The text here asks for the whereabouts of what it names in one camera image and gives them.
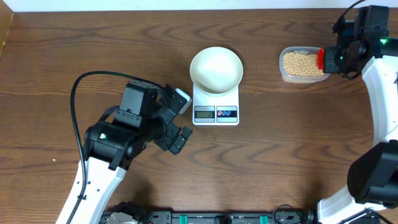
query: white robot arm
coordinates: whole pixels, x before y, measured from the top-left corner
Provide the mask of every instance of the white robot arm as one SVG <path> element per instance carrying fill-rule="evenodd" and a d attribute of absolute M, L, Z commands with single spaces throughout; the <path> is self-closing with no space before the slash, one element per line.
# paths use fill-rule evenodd
<path fill-rule="evenodd" d="M 359 8 L 355 21 L 346 21 L 344 14 L 332 26 L 337 45 L 324 49 L 321 67 L 325 73 L 344 73 L 347 78 L 362 75 L 374 139 L 373 148 L 351 165 L 348 185 L 318 203 L 318 221 L 323 224 L 351 222 L 366 208 L 398 206 L 394 194 L 398 189 L 393 187 L 398 165 L 398 39 L 388 37 L 388 7 Z M 357 74 L 349 77 L 349 72 Z"/>
<path fill-rule="evenodd" d="M 87 75 L 117 75 L 132 80 L 126 85 L 120 106 L 110 107 L 85 133 L 81 146 L 77 128 L 74 95 L 78 82 Z M 81 153 L 81 161 L 67 202 L 57 224 L 98 224 L 112 193 L 123 180 L 131 161 L 148 142 L 164 151 L 178 154 L 192 130 L 173 124 L 191 104 L 180 89 L 162 87 L 147 80 L 115 72 L 88 72 L 75 82 L 71 93 L 72 120 Z M 112 123 L 106 118 L 115 112 Z"/>
<path fill-rule="evenodd" d="M 398 139 L 398 57 L 373 57 L 364 67 L 362 77 L 371 100 L 373 146 Z M 365 208 L 375 211 L 385 209 L 379 203 L 356 203 L 346 185 L 330 198 L 318 203 L 318 221 L 322 224 L 335 224 Z"/>

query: plastic container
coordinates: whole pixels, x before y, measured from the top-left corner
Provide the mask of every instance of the plastic container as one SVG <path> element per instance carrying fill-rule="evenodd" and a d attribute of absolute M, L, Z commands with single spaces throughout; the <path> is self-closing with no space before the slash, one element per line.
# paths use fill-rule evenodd
<path fill-rule="evenodd" d="M 307 55 L 310 54 L 318 55 L 319 49 L 320 49 L 319 47 L 288 47 L 285 50 L 283 50 L 279 56 L 279 70 L 280 74 L 282 74 L 283 81 L 288 83 L 315 83 L 327 79 L 330 74 L 325 74 L 324 76 L 321 77 L 305 77 L 305 76 L 290 75 L 284 69 L 284 55 L 286 53 L 296 52 L 299 54 L 306 54 L 308 52 Z"/>

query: white kitchen scale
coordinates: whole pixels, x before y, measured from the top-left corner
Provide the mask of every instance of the white kitchen scale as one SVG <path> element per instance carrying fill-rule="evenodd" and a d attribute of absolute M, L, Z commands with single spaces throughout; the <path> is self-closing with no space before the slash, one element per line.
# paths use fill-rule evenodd
<path fill-rule="evenodd" d="M 238 125 L 239 83 L 243 65 L 229 49 L 210 47 L 193 58 L 192 122 L 195 125 Z"/>
<path fill-rule="evenodd" d="M 195 125 L 238 125 L 239 87 L 223 96 L 209 96 L 194 85 L 192 111 Z"/>

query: black cable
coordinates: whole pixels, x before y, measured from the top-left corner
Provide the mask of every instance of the black cable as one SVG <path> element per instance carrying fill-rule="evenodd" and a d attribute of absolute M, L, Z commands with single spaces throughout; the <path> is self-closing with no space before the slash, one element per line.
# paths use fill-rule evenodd
<path fill-rule="evenodd" d="M 102 114 L 98 121 L 105 121 L 115 110 L 119 109 L 119 106 L 111 106 L 106 109 L 106 111 Z"/>
<path fill-rule="evenodd" d="M 342 76 L 342 78 L 347 78 L 349 80 L 354 80 L 354 79 L 356 79 L 358 77 L 359 77 L 359 72 L 356 72 L 356 74 L 353 75 L 353 76 L 348 76 L 348 73 L 344 73 L 344 75 Z"/>
<path fill-rule="evenodd" d="M 302 216 L 296 211 L 296 209 L 294 209 L 294 207 L 291 206 L 291 205 L 289 205 L 289 204 L 283 204 L 283 205 L 279 205 L 277 208 L 275 208 L 274 212 L 272 212 L 272 218 L 274 219 L 274 221 L 275 221 L 277 224 L 283 224 L 283 223 L 281 223 L 278 219 L 276 219 L 276 217 L 275 217 L 276 211 L 277 211 L 280 207 L 290 207 L 290 208 L 293 210 L 293 212 L 295 212 L 295 213 L 297 214 L 297 216 L 300 217 L 300 221 L 298 221 L 297 223 L 293 223 L 293 224 L 299 224 L 299 223 L 301 223 L 301 221 L 302 221 Z"/>
<path fill-rule="evenodd" d="M 337 22 L 335 24 L 333 24 L 333 32 L 336 32 L 336 28 L 340 25 L 341 21 L 343 20 L 343 17 L 345 16 L 345 14 L 347 14 L 348 11 L 350 11 L 352 8 L 354 8 L 357 4 L 361 3 L 361 2 L 365 2 L 366 0 L 359 0 L 356 3 L 354 3 L 352 6 L 350 6 L 349 8 L 347 8 L 342 15 L 338 18 Z"/>
<path fill-rule="evenodd" d="M 388 219 L 386 219 L 384 216 L 380 215 L 377 211 L 371 209 L 371 208 L 365 208 L 364 210 L 358 212 L 357 214 L 354 214 L 342 221 L 340 221 L 338 224 L 344 224 L 344 223 L 348 223 L 350 221 L 353 221 L 357 218 L 361 218 L 361 217 L 376 217 L 376 218 L 380 218 L 382 221 L 384 221 L 387 224 L 393 224 L 392 222 L 390 222 Z"/>
<path fill-rule="evenodd" d="M 150 84 L 152 84 L 152 85 L 155 85 L 155 86 L 159 87 L 161 90 L 164 89 L 164 87 L 162 87 L 161 85 L 159 85 L 159 84 L 157 84 L 157 83 L 154 83 L 154 82 L 145 80 L 145 79 L 143 79 L 143 78 L 137 78 L 137 77 L 134 77 L 134 76 L 132 76 L 132 75 L 126 75 L 126 74 L 123 74 L 123 73 L 119 73 L 119 72 L 93 71 L 93 72 L 86 72 L 86 73 L 80 75 L 79 78 L 77 78 L 77 80 L 75 81 L 75 84 L 73 84 L 72 91 L 71 91 L 71 93 L 70 93 L 70 113 L 72 114 L 73 128 L 74 128 L 74 130 L 75 130 L 75 136 L 76 136 L 76 140 L 77 140 L 77 146 L 78 146 L 78 148 L 79 148 L 80 162 L 81 162 L 81 170 L 82 170 L 82 179 L 83 179 L 83 181 L 82 181 L 82 185 L 81 185 L 80 195 L 78 196 L 78 199 L 77 199 L 77 201 L 76 201 L 76 204 L 75 204 L 75 206 L 74 206 L 74 208 L 73 208 L 73 210 L 72 210 L 72 212 L 71 212 L 71 214 L 70 214 L 70 216 L 69 216 L 69 218 L 68 218 L 67 224 L 70 224 L 70 223 L 71 223 L 71 221 L 72 221 L 72 219 L 73 219 L 73 216 L 75 216 L 75 213 L 76 213 L 76 211 L 77 211 L 77 208 L 79 207 L 79 204 L 80 204 L 81 200 L 84 199 L 84 197 L 85 197 L 85 191 L 86 191 L 86 186 L 87 186 L 87 176 L 86 176 L 86 175 L 87 175 L 87 169 L 86 169 L 86 163 L 85 163 L 85 158 L 84 158 L 84 154 L 83 154 L 83 146 L 81 145 L 80 133 L 79 133 L 79 129 L 78 129 L 78 126 L 77 126 L 77 121 L 76 121 L 76 113 L 75 113 L 75 93 L 76 93 L 76 89 L 77 89 L 77 86 L 78 86 L 79 82 L 80 82 L 83 78 L 85 78 L 85 77 L 87 77 L 87 76 L 89 76 L 89 75 L 100 75 L 100 74 L 103 74 L 103 75 L 115 75 L 115 76 L 119 76 L 119 77 L 130 78 L 130 79 L 133 79 L 133 80 L 138 80 L 138 81 L 150 83 Z"/>

